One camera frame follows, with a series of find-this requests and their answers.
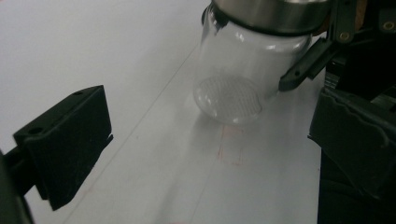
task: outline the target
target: clear glass container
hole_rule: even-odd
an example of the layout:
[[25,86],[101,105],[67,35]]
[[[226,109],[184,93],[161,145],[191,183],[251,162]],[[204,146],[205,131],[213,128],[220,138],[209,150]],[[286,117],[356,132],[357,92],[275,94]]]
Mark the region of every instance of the clear glass container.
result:
[[256,33],[205,11],[193,96],[209,117],[226,124],[257,119],[276,98],[280,78],[303,56],[311,35]]

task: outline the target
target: black mechanical part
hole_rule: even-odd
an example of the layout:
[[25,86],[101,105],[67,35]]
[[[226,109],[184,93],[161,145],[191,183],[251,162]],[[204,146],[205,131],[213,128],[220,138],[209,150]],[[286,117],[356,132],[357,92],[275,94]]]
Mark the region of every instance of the black mechanical part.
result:
[[[313,46],[314,48],[310,48],[306,53],[308,56],[302,57],[279,80],[278,88],[280,91],[291,91],[297,88],[306,77],[310,77],[312,79],[318,74],[318,72],[321,71],[321,69],[325,68],[328,63],[331,63],[333,58],[338,57],[338,54],[346,55],[350,52],[353,52],[351,56],[351,64],[353,65],[349,66],[351,67],[350,70],[353,71],[355,69],[354,66],[356,62],[356,60],[354,61],[355,56],[359,56],[361,58],[365,55],[371,55],[372,58],[378,61],[379,58],[376,58],[376,56],[379,51],[383,50],[381,48],[384,46],[385,48],[388,48],[388,50],[393,48],[396,39],[396,28],[394,27],[394,24],[396,24],[396,2],[392,0],[369,1],[368,7],[366,9],[364,24],[361,29],[356,32],[356,1],[357,0],[333,1],[330,27],[326,37],[329,43],[327,45],[323,43],[319,44],[322,45],[321,48],[317,47],[316,43]],[[372,54],[361,53],[365,50],[371,50]],[[379,67],[379,69],[382,69],[381,71],[385,70],[385,68],[387,68],[387,66]],[[350,85],[350,83],[356,82],[360,79],[360,77],[356,77],[360,76],[360,73],[354,72],[354,74],[354,77],[343,77],[351,79],[351,81],[345,86],[353,86]],[[373,78],[373,76],[374,74],[371,74],[369,79],[382,81],[381,78]],[[373,89],[382,89],[382,91],[383,88],[386,87],[373,87]]]
[[17,147],[4,156],[19,195],[36,186],[53,210],[69,203],[111,142],[105,89],[72,93],[14,133]]
[[319,224],[396,221],[396,118],[390,110],[325,88],[309,137],[323,152]]

